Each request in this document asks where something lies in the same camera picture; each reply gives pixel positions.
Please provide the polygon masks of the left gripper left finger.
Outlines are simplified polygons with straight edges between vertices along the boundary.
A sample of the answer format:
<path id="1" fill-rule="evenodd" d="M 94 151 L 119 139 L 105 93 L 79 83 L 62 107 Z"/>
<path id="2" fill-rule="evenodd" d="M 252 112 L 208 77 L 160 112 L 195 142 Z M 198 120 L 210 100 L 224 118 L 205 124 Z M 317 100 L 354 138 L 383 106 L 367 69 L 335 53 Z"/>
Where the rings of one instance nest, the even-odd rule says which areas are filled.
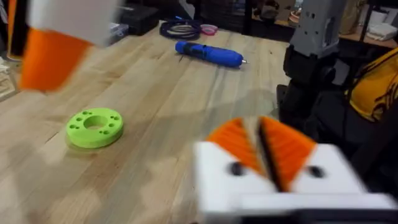
<path id="1" fill-rule="evenodd" d="M 242 118 L 227 121 L 194 143 L 193 160 L 198 207 L 206 215 L 230 213 L 249 195 L 277 192 Z"/>

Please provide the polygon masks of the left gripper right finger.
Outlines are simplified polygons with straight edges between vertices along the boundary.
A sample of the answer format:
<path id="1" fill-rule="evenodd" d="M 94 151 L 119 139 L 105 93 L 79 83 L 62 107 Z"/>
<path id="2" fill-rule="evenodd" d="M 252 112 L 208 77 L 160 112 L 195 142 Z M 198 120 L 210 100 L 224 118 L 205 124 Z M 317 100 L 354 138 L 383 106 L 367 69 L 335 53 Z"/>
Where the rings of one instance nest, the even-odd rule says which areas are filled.
<path id="1" fill-rule="evenodd" d="M 261 117 L 260 137 L 276 184 L 283 192 L 365 193 L 340 149 L 317 143 L 275 119 Z"/>

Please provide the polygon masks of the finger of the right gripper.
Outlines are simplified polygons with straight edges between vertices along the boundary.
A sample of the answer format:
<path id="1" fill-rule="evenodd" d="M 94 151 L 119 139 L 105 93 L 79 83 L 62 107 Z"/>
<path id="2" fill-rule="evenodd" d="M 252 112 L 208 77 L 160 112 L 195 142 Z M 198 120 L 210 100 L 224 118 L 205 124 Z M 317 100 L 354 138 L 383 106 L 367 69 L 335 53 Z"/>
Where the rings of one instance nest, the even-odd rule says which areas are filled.
<path id="1" fill-rule="evenodd" d="M 30 1 L 19 87 L 59 89 L 91 46 L 105 45 L 120 4 L 120 0 Z"/>

